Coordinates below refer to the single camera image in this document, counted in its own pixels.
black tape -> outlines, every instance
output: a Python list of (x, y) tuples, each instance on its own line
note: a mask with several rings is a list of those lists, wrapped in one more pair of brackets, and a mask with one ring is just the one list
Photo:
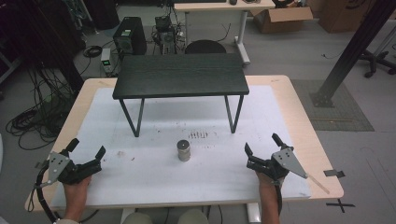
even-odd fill
[(338, 203), (326, 203), (327, 206), (340, 206), (341, 211), (343, 213), (346, 212), (346, 210), (344, 209), (344, 207), (356, 207), (354, 204), (352, 203), (341, 203), (340, 199), (337, 199)]
[(334, 176), (334, 175), (336, 175), (338, 178), (346, 176), (344, 174), (344, 171), (328, 170), (328, 171), (323, 171), (323, 173), (326, 176)]

computer tower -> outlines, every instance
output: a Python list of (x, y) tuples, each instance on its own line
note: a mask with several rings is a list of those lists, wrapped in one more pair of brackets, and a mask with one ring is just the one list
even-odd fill
[(118, 51), (122, 50), (122, 54), (146, 54), (148, 45), (142, 20), (139, 17), (125, 17), (113, 39)]

electronic equipment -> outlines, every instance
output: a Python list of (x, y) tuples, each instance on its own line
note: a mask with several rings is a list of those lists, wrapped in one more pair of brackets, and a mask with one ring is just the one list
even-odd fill
[(158, 32), (167, 32), (172, 26), (171, 18), (169, 16), (162, 16), (155, 18), (155, 28)]
[(113, 55), (111, 54), (111, 49), (102, 49), (102, 58), (101, 58), (102, 66), (105, 69), (107, 74), (111, 74), (113, 72), (118, 73), (119, 71), (116, 69), (119, 67), (117, 65), (116, 60), (114, 60)]
[(121, 58), (122, 54), (146, 54), (148, 45), (139, 17), (124, 17), (113, 39)]
[(168, 32), (160, 33), (161, 39), (161, 53), (164, 54), (176, 54), (175, 46), (175, 32), (173, 29)]

hand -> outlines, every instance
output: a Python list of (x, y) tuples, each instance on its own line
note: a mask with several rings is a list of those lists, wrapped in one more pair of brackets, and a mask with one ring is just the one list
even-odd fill
[(262, 201), (262, 224), (280, 223), (277, 211), (277, 194), (272, 179), (267, 175), (256, 172), (259, 178), (259, 193)]
[(87, 202), (87, 189), (92, 177), (89, 176), (75, 185), (64, 184), (64, 195), (66, 197), (66, 212), (64, 219), (80, 221), (81, 215)]

gray carpet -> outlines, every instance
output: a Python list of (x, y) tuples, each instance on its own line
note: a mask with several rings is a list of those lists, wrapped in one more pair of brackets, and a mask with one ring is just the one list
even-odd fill
[(332, 98), (334, 107), (314, 107), (309, 93), (317, 92), (323, 82), (324, 80), (291, 81), (316, 131), (374, 131), (344, 84), (341, 84)]

